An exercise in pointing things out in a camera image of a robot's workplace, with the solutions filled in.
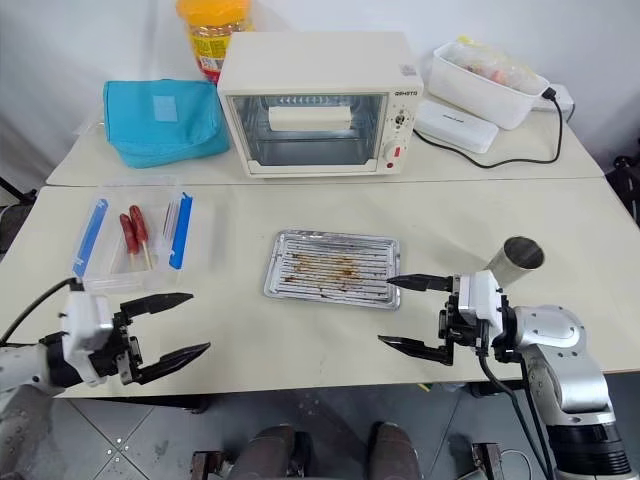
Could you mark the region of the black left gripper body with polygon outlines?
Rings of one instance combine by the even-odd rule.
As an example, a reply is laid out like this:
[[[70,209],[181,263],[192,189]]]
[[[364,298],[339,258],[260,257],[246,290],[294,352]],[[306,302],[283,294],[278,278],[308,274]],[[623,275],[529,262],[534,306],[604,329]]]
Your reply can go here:
[[[132,323],[126,311],[117,312],[113,317],[113,329],[104,345],[91,354],[91,365],[102,377],[118,376],[123,385],[139,383],[142,364],[138,339],[129,335]]]

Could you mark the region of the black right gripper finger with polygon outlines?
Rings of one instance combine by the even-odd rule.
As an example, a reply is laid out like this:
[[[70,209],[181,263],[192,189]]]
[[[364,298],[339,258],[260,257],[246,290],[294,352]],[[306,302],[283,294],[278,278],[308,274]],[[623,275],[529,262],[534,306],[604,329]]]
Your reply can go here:
[[[452,276],[444,277],[431,274],[405,274],[388,278],[387,283],[412,291],[453,291]]]
[[[405,337],[383,336],[378,339],[387,346],[413,358],[437,362],[442,365],[452,365],[454,361],[454,342],[447,339],[437,348],[428,347],[422,341]]]

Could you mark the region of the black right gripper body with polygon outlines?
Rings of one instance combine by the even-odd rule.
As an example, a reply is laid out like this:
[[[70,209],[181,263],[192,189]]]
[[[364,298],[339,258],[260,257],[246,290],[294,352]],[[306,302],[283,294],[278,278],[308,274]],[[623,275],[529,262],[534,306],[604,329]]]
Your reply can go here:
[[[487,320],[473,317],[466,320],[458,309],[458,294],[451,294],[439,313],[438,337],[448,350],[455,345],[487,350],[489,347]]]

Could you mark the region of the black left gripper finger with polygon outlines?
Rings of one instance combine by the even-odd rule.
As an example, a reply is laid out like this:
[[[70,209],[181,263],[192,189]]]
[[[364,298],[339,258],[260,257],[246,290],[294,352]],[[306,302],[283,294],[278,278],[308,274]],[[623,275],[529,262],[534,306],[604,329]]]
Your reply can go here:
[[[170,310],[191,300],[193,297],[193,294],[182,292],[153,294],[122,303],[119,314],[123,321],[130,325],[132,323],[131,319],[136,316]]]
[[[145,385],[170,374],[173,374],[200,357],[211,347],[210,342],[181,348],[165,354],[160,359],[144,368],[137,369],[134,382]]]

